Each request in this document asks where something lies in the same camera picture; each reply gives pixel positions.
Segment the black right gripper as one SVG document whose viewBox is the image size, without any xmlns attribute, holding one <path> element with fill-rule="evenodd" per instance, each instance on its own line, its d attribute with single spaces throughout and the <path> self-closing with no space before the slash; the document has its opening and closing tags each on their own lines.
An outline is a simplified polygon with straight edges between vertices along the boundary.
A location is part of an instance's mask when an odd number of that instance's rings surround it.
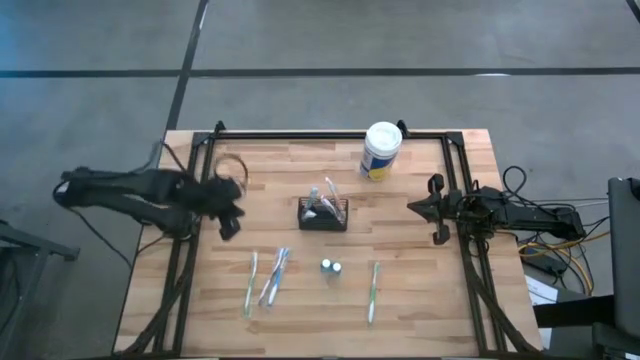
<svg viewBox="0 0 640 360">
<path fill-rule="evenodd" d="M 444 177 L 436 173 L 428 181 L 430 196 L 407 204 L 411 211 L 436 224 L 436 231 L 432 235 L 435 245 L 443 245 L 450 239 L 450 229 L 444 221 L 459 217 L 463 198 L 460 190 L 451 190 L 443 195 L 443 189 Z"/>
</svg>

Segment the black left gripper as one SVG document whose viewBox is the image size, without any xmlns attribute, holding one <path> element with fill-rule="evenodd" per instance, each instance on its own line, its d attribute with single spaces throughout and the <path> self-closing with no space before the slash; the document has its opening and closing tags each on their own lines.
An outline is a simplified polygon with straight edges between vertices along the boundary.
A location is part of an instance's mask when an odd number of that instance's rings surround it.
<svg viewBox="0 0 640 360">
<path fill-rule="evenodd" d="M 236 201 L 242 195 L 242 188 L 231 178 L 214 176 L 205 182 L 204 213 L 220 222 L 219 233 L 223 240 L 231 240 L 240 230 L 239 219 L 245 215 Z"/>
</svg>

